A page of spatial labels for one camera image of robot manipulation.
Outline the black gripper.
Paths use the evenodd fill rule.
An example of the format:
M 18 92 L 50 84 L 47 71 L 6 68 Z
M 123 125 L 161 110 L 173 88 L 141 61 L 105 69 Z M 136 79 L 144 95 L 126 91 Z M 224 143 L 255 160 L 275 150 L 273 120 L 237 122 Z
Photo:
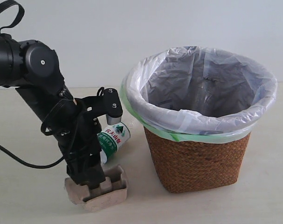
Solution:
M 102 127 L 97 118 L 87 114 L 56 116 L 54 137 L 67 164 L 67 174 L 77 185 L 99 187 L 105 181 L 100 162 L 101 147 L 97 134 Z

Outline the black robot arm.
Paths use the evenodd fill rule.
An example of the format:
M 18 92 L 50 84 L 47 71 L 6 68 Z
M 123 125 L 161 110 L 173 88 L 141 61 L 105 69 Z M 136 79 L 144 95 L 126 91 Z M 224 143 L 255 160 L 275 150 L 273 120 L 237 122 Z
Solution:
M 53 136 L 78 185 L 96 188 L 104 182 L 100 162 L 103 96 L 75 98 L 65 85 L 57 53 L 36 40 L 15 41 L 0 35 L 0 86 L 14 87 L 41 121 L 41 132 Z

